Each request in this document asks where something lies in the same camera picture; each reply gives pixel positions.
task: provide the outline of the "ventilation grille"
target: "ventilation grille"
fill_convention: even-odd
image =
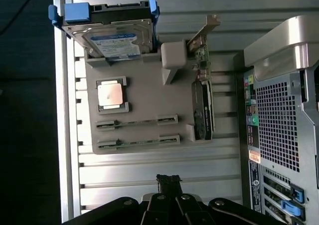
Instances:
[[[287,83],[257,89],[261,156],[299,172],[295,97]]]
[[[275,171],[272,171],[270,169],[267,169],[267,168],[264,168],[264,169],[265,169],[265,172],[267,174],[270,174],[271,176],[273,176],[273,177],[285,182],[286,184],[290,184],[290,179],[289,178],[287,178],[287,177],[285,177],[285,176],[283,176],[283,175],[281,175],[279,173],[276,173]]]

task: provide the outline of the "dark floor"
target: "dark floor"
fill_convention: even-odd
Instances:
[[[0,0],[0,31],[26,0]],[[0,35],[1,212],[60,223],[52,0],[32,0]]]

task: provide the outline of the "bolt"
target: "bolt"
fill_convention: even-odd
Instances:
[[[188,200],[188,199],[190,199],[190,196],[188,196],[188,195],[183,195],[183,196],[181,196],[181,199],[183,199],[183,200]]]
[[[225,205],[225,203],[223,201],[216,201],[215,204],[218,205],[218,206]]]
[[[131,200],[127,200],[124,202],[124,205],[131,205],[132,204],[132,201]]]
[[[159,196],[158,196],[158,199],[159,199],[159,200],[163,200],[163,199],[165,199],[165,196],[164,196],[164,195],[159,195]]]

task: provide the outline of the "slotted aluminum wall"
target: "slotted aluminum wall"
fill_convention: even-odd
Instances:
[[[90,4],[141,0],[88,1]],[[319,11],[318,0],[157,0],[157,32],[163,42],[191,38],[205,15],[220,17],[208,36],[213,70],[216,133],[211,144],[192,149],[124,155],[94,155],[91,149],[83,49],[55,32],[61,202],[63,220],[117,197],[140,199],[156,192],[155,176],[179,174],[187,193],[204,202],[225,197],[241,203],[239,142],[232,57],[280,22]]]

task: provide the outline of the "black mounting arm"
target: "black mounting arm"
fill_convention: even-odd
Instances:
[[[135,199],[122,197],[78,216],[65,225],[284,225],[230,200],[205,205],[200,197],[182,192],[178,175],[157,175],[159,193]]]

